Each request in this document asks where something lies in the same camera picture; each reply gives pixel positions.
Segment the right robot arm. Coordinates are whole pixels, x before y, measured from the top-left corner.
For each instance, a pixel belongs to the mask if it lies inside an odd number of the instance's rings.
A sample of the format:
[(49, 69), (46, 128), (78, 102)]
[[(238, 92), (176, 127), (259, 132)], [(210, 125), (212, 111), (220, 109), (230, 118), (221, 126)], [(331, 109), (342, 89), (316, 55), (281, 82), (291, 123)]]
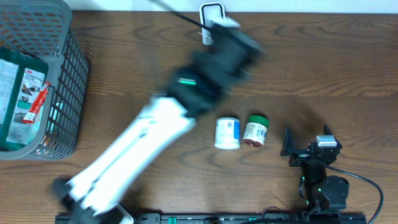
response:
[(309, 210), (328, 213), (346, 208), (349, 182), (326, 173), (326, 166), (336, 161), (342, 148), (328, 126), (324, 126), (323, 134), (318, 135), (306, 149), (297, 149), (290, 128), (286, 127), (280, 155), (289, 158), (289, 166), (301, 168), (299, 192), (307, 200)]

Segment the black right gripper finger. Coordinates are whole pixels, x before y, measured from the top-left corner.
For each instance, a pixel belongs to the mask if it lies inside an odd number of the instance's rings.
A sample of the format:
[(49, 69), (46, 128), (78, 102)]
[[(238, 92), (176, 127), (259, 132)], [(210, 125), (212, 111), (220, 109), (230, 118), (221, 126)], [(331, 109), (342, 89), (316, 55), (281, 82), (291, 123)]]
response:
[[(324, 135), (333, 135), (332, 131), (330, 130), (330, 128), (327, 125), (324, 125), (323, 127), (323, 133)], [(342, 145), (341, 143), (337, 140), (337, 138), (335, 137), (336, 141), (337, 141), (337, 146), (336, 148), (341, 149)]]
[(285, 128), (285, 138), (282, 145), (280, 156), (291, 156), (294, 153), (294, 140), (290, 128), (287, 126)]

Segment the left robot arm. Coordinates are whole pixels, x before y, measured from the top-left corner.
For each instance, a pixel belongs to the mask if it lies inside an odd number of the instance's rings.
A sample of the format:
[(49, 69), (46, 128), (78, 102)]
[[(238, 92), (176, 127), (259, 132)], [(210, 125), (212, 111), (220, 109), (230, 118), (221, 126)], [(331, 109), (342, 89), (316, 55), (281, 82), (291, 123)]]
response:
[(134, 223), (120, 201), (142, 171), (173, 141), (194, 128), (227, 91), (246, 78), (261, 57), (260, 45), (237, 28), (210, 28), (213, 43), (194, 52), (176, 69), (107, 150), (71, 179), (57, 178), (53, 189), (70, 223)]

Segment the white blue round container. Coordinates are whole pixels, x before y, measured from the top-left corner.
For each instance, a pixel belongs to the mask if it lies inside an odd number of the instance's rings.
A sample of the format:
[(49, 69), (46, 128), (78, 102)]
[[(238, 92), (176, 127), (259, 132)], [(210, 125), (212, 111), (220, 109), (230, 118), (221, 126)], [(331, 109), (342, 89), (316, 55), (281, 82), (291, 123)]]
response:
[(224, 117), (216, 120), (214, 147), (224, 150), (240, 148), (240, 121)]

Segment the green lid jar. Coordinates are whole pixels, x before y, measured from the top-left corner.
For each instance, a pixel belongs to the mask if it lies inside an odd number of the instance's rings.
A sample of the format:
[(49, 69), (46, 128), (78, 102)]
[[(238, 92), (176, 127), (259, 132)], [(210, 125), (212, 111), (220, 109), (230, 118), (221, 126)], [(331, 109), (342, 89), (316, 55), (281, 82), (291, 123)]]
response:
[(266, 140), (269, 120), (264, 116), (250, 115), (243, 134), (243, 142), (252, 147), (262, 147)]

